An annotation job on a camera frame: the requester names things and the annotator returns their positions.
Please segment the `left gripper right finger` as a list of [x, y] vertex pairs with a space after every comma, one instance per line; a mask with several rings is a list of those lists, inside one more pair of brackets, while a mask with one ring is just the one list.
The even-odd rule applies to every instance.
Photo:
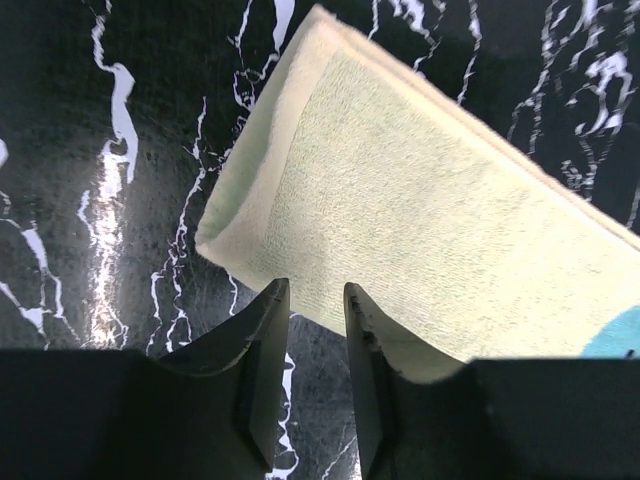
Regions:
[[366, 479], [635, 479], [639, 352], [459, 361], [354, 283], [344, 313]]

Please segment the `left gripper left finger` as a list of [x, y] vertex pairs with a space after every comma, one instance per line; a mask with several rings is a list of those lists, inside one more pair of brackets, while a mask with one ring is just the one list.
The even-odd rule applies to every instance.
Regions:
[[158, 359], [5, 350], [5, 479], [261, 479], [273, 466], [289, 283]]

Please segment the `teal and yellow towel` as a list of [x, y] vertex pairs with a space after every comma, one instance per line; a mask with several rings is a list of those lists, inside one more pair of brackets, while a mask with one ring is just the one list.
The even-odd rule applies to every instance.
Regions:
[[360, 285], [459, 360], [639, 355], [639, 240], [321, 7], [207, 201], [197, 252], [345, 330]]

